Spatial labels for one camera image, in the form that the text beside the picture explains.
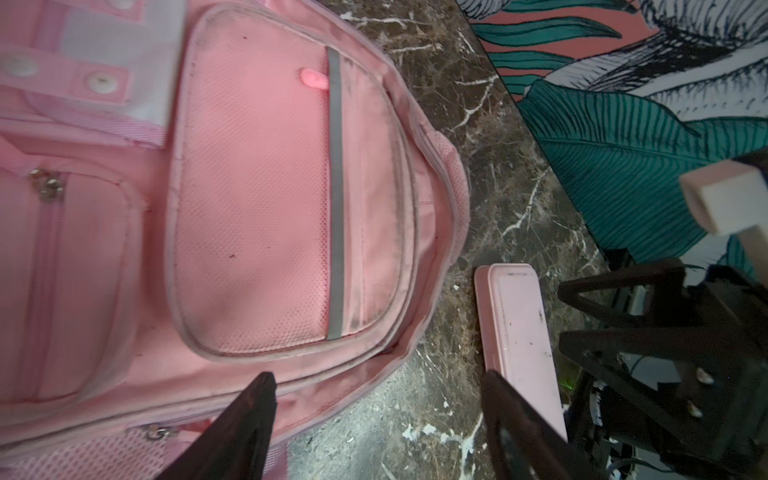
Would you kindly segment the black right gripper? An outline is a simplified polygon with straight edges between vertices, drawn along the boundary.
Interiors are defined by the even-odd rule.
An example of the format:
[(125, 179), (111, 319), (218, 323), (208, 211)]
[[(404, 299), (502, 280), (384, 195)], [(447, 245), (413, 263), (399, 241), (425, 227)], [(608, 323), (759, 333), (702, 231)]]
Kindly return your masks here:
[[(667, 258), (562, 282), (558, 299), (609, 327), (567, 331), (561, 353), (617, 392), (617, 438), (650, 450), (673, 471), (703, 479), (759, 476), (767, 454), (767, 291), (723, 265), (684, 286)], [(585, 292), (649, 287), (640, 315)], [(642, 383), (622, 354), (672, 366), (679, 378)]]

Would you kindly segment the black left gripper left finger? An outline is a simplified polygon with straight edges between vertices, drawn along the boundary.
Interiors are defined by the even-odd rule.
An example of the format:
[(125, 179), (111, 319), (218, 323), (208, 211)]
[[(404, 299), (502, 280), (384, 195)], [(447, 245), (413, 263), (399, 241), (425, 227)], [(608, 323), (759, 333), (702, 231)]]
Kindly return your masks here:
[(263, 372), (158, 478), (260, 479), (276, 410), (275, 377)]

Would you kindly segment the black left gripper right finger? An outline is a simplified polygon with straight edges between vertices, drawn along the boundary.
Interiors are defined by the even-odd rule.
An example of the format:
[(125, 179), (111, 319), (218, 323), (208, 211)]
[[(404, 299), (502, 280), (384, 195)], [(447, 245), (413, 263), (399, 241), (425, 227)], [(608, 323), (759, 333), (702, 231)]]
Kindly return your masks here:
[(498, 479), (600, 477), (600, 472), (495, 370), (482, 376), (481, 405)]

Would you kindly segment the pink pencil case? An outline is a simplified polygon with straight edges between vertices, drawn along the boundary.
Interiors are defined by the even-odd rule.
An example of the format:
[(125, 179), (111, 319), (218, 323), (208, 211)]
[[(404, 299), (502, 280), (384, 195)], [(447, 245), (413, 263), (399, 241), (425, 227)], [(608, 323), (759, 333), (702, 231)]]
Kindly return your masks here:
[(567, 437), (539, 278), (529, 264), (474, 273), (485, 368), (495, 370), (562, 438)]

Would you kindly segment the pink student backpack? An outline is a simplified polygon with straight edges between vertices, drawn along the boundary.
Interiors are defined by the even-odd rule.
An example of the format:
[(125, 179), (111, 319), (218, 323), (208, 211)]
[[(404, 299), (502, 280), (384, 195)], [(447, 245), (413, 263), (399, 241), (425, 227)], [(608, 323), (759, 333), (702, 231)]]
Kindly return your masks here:
[(317, 2), (3, 2), (2, 477), (159, 479), (271, 372), (283, 478), (468, 223), (456, 148)]

